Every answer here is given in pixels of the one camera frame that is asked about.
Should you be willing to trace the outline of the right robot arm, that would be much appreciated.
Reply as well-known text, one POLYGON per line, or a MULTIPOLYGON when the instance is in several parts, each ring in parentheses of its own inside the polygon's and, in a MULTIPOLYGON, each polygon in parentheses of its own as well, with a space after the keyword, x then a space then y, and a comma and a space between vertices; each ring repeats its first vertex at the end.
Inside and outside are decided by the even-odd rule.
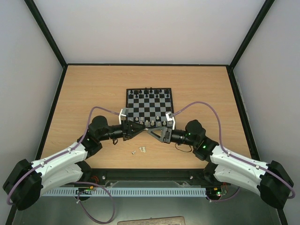
POLYGON ((219 181, 247 189, 275 209, 282 209, 295 197, 293 181, 279 162, 262 162, 223 147, 206 136, 198 120, 190 121, 185 130, 156 127, 147 132, 162 143, 192 147, 198 159, 208 162, 204 169, 208 183, 219 181))

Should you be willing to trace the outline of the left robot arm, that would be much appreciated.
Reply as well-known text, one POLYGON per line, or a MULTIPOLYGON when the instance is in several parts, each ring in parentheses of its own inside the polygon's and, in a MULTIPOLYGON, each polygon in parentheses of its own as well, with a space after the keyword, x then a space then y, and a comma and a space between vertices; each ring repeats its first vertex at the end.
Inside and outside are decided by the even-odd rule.
POLYGON ((41 195, 64 184, 83 181, 90 167, 85 162, 102 149, 101 141, 130 140, 146 129, 144 124, 123 120, 109 126, 106 117, 96 116, 84 134, 65 149, 40 160, 20 160, 3 184, 7 204, 18 210, 32 206, 41 195))

